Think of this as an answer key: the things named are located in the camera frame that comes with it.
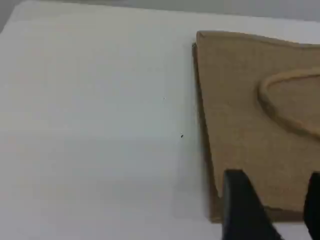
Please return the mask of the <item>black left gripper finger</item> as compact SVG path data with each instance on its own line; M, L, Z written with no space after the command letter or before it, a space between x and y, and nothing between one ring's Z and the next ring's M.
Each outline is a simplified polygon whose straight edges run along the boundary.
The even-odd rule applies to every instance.
M313 172L305 196L303 220L312 240L320 240L320 173Z
M227 169L223 174L223 239L282 239L248 176L239 169Z

